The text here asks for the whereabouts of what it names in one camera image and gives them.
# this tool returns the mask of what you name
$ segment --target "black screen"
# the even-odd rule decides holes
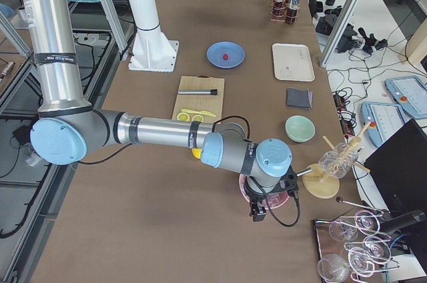
[[[427,135],[411,119],[366,161],[371,176],[394,217],[427,213]],[[427,272],[427,222],[403,231],[405,240]]]

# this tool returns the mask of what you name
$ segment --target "wooden cutting board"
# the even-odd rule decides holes
[[[204,123],[213,123],[222,117],[222,102],[224,100],[224,78],[182,76],[178,89],[217,89],[217,95],[178,95],[173,108],[172,119],[183,108],[196,111],[210,111],[216,117],[203,115]]]

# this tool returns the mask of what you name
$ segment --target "gray cloth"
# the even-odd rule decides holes
[[[302,109],[311,109],[313,92],[308,89],[298,89],[289,87],[286,105]]]

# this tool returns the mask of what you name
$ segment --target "blue cable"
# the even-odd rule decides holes
[[[403,238],[405,235],[406,235],[406,234],[401,234],[401,235],[399,235],[397,238],[395,238],[395,239],[393,240],[393,242],[390,244],[390,253],[391,253],[391,249],[392,249],[392,248],[393,248],[393,246],[396,244],[396,242],[397,242],[398,240],[400,240],[401,238]],[[388,276],[388,271],[386,271],[386,283],[390,283],[390,278],[389,278],[389,276]]]

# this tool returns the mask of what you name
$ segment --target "white table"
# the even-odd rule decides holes
[[[336,0],[336,4],[334,6],[328,7],[325,5],[324,9],[335,8],[339,5],[344,5],[344,3],[345,0]],[[398,27],[398,24],[395,22],[383,0],[360,0],[352,18],[350,19],[350,23],[354,26],[355,31],[358,31],[359,27],[363,27],[367,35],[373,33],[376,39],[387,39],[388,45],[393,46],[391,48],[394,51],[401,53],[405,47],[405,36],[400,29],[395,30]],[[318,41],[321,48],[324,48],[327,40],[328,36],[318,34]],[[351,103],[347,106],[350,111],[356,113],[358,125],[355,128],[355,133],[360,131],[363,124],[362,114],[360,113],[360,106],[363,101],[395,103],[384,85],[385,79],[418,74],[418,77],[420,77],[424,83],[427,83],[426,72],[423,70],[420,64],[413,64],[420,70],[419,72],[416,71],[408,62],[401,63],[400,59],[398,58],[398,54],[390,51],[389,49],[385,50],[385,52],[374,50],[374,53],[369,58],[367,58],[369,55],[361,49],[355,50],[353,55],[354,56],[350,58],[353,59],[351,61],[349,60],[350,54],[348,52],[338,53],[335,51],[328,61],[326,70],[328,70],[330,73],[329,82],[332,91],[342,89],[343,87],[351,87],[353,89],[354,95],[359,95],[361,97],[365,96],[364,86],[367,86],[363,85],[362,81],[365,79],[369,80],[370,77],[375,77],[371,80],[371,84],[368,88],[368,96],[360,101],[358,101],[359,97],[354,96],[350,98]],[[381,67],[370,69],[370,77],[367,72],[351,70],[350,80],[352,82],[357,82],[351,83],[348,79],[348,72],[343,70],[347,70],[351,67],[366,68],[364,62],[357,57],[360,59],[366,59],[366,65],[368,67],[376,67],[379,64],[381,64]],[[382,75],[377,76],[385,69],[389,68],[393,70],[387,70]],[[427,119],[420,119],[418,120],[418,123],[421,126],[425,126],[427,125]],[[365,135],[362,137],[361,145],[363,150],[359,153],[359,160],[364,162],[366,158],[368,158],[376,150],[376,147],[370,141],[367,133],[365,133]],[[355,169],[355,173],[358,177],[365,175],[365,172],[358,168]],[[363,200],[367,202],[370,200],[377,208],[387,208],[370,175],[367,175],[361,179],[360,183],[362,184],[366,193],[365,194],[363,192],[360,185],[358,184],[359,194]],[[401,268],[398,271],[391,271],[391,282],[405,278],[415,278],[426,275],[421,268],[421,265],[418,263],[418,261],[416,261],[415,257],[401,256],[397,257],[397,261],[401,263]]]

